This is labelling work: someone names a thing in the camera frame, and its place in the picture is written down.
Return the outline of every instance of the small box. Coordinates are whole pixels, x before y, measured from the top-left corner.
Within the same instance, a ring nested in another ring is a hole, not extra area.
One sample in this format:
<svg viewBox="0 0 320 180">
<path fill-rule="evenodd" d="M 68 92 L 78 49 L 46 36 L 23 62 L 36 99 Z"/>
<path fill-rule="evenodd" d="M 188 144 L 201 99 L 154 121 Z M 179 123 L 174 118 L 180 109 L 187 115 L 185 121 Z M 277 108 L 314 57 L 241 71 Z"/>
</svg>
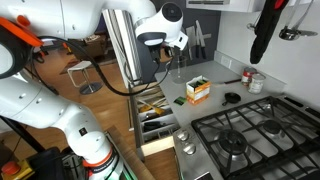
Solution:
<svg viewBox="0 0 320 180">
<path fill-rule="evenodd" d="M 211 82 L 203 76 L 193 78 L 186 83 L 187 100 L 193 105 L 197 105 L 204 101 L 209 97 L 210 85 Z"/>
</svg>

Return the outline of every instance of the open drawer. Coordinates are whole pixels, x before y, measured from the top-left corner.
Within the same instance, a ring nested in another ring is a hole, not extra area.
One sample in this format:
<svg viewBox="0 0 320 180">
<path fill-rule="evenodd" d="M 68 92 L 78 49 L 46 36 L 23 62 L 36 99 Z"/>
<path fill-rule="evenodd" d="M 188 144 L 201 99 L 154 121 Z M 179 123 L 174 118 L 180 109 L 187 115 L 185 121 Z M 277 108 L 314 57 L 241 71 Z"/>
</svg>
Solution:
<svg viewBox="0 0 320 180">
<path fill-rule="evenodd" d="M 172 133 L 180 127 L 159 86 L 130 97 L 129 105 L 136 148 L 142 160 L 173 146 Z M 157 114 L 155 107 L 163 113 Z"/>
</svg>

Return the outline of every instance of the can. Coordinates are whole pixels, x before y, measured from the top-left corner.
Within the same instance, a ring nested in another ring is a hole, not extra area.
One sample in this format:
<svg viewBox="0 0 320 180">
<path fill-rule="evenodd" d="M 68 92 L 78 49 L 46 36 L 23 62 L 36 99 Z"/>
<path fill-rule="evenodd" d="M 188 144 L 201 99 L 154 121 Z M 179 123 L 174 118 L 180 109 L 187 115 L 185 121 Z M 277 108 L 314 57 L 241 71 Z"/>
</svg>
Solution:
<svg viewBox="0 0 320 180">
<path fill-rule="evenodd" d="M 246 67 L 243 70 L 241 82 L 244 86 L 248 86 L 251 82 L 252 75 L 257 73 L 257 70 L 253 67 Z"/>
<path fill-rule="evenodd" d="M 252 81 L 249 85 L 248 91 L 252 94 L 259 94 L 262 90 L 263 81 L 266 77 L 260 73 L 252 75 Z"/>
</svg>

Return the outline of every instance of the gas stove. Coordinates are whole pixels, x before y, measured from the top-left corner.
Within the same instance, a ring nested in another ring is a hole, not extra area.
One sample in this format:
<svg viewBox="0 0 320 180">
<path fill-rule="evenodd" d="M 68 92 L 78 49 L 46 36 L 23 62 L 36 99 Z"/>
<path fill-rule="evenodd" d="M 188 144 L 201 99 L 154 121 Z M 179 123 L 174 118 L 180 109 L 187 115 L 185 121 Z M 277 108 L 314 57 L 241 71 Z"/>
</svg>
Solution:
<svg viewBox="0 0 320 180">
<path fill-rule="evenodd" d="M 173 134 L 181 179 L 312 178 L 320 166 L 320 114 L 266 97 L 192 121 Z"/>
</svg>

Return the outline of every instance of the stool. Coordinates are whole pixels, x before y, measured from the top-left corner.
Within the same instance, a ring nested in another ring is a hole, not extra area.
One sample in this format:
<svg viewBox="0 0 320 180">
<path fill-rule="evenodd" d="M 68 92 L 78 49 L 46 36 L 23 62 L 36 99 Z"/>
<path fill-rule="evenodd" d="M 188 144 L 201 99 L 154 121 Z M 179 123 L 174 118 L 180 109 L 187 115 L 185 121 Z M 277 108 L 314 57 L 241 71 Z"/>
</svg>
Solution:
<svg viewBox="0 0 320 180">
<path fill-rule="evenodd" d="M 99 82 L 90 83 L 89 74 L 86 69 L 90 65 L 91 65 L 90 61 L 81 61 L 77 65 L 68 69 L 68 74 L 70 76 L 70 79 L 71 79 L 73 85 L 75 87 L 80 87 L 79 91 L 83 95 L 92 94 L 94 92 L 97 92 L 102 87 L 101 83 L 99 83 Z M 72 77 L 73 71 L 81 71 L 85 81 L 80 84 L 76 84 L 73 77 Z"/>
</svg>

